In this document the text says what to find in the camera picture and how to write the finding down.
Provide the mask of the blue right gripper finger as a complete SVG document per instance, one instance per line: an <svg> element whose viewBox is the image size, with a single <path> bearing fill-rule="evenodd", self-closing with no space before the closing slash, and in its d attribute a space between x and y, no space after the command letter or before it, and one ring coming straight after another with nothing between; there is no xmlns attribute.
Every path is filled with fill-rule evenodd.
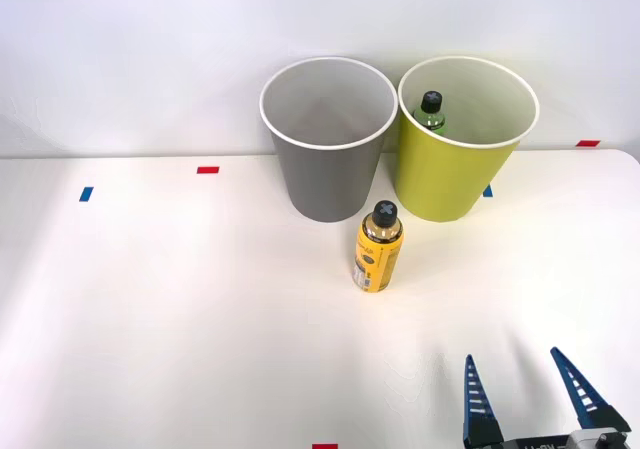
<svg viewBox="0 0 640 449"><path fill-rule="evenodd" d="M553 347L550 353L582 429L614 428L619 432L631 431L621 414L599 394L562 351Z"/></svg>
<svg viewBox="0 0 640 449"><path fill-rule="evenodd" d="M502 444L504 438L499 422L471 354L466 356L464 369L464 447L484 448Z"/></svg>

